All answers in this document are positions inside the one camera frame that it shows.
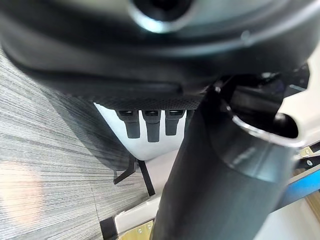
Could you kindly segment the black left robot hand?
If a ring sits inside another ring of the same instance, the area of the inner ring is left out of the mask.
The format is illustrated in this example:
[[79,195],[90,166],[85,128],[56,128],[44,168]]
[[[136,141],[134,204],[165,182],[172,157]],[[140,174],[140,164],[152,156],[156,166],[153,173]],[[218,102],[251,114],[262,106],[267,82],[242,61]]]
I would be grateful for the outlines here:
[[127,136],[185,132],[154,240],[251,240],[303,145],[279,114],[309,81],[317,0],[3,0],[0,42],[43,86],[116,111]]

